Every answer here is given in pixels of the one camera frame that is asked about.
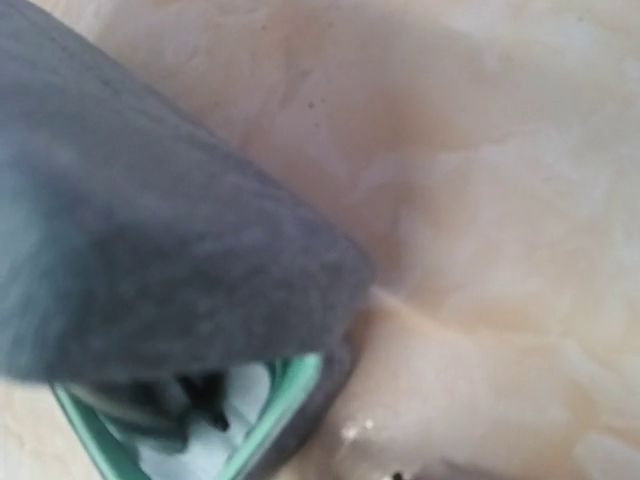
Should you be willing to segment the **blue-grey hard glasses case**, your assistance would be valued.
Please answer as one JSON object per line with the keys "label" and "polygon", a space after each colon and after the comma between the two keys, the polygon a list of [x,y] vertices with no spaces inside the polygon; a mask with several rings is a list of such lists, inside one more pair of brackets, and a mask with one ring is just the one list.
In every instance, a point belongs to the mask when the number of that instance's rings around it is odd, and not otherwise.
{"label": "blue-grey hard glasses case", "polygon": [[242,479],[287,461],[351,371],[366,252],[103,51],[1,5],[1,374],[48,384],[102,476],[150,479],[138,435],[73,384],[282,369]]}

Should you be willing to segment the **black frame sunglasses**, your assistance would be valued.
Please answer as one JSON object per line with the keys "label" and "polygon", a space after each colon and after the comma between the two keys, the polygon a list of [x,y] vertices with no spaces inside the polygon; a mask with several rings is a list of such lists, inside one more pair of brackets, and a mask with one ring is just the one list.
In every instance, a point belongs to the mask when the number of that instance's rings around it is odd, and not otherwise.
{"label": "black frame sunglasses", "polygon": [[225,375],[177,375],[160,380],[73,384],[67,390],[110,422],[138,435],[184,441],[197,414],[222,431],[229,428],[223,410]]}

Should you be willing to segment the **blue cloth pouch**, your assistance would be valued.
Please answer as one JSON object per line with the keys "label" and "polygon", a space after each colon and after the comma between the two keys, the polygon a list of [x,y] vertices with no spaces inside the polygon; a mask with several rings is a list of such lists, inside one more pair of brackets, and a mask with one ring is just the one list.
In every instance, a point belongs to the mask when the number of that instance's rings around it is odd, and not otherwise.
{"label": "blue cloth pouch", "polygon": [[242,479],[266,451],[277,423],[268,411],[275,406],[281,367],[250,363],[223,374],[222,406],[229,428],[222,431],[197,414],[188,422],[182,449],[151,438],[136,441],[139,466],[149,478]]}

